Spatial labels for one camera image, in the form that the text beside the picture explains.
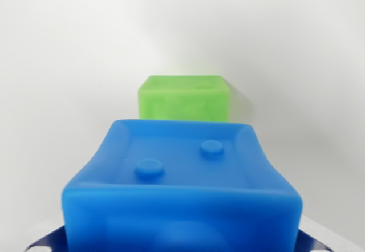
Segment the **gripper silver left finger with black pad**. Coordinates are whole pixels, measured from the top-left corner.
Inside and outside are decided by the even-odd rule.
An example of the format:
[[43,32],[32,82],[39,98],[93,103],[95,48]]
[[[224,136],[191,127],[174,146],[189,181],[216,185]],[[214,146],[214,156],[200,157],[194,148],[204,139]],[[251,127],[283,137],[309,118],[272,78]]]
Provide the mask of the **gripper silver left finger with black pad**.
[[25,252],[66,252],[66,231],[64,226],[31,243],[26,247]]

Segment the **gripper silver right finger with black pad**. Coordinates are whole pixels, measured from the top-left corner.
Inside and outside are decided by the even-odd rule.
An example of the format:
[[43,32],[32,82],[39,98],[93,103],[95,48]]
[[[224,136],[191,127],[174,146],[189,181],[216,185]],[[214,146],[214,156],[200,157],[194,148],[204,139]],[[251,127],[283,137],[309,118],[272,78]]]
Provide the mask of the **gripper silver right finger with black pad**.
[[296,251],[335,251],[331,237],[336,235],[328,230],[307,232],[299,229],[296,240]]

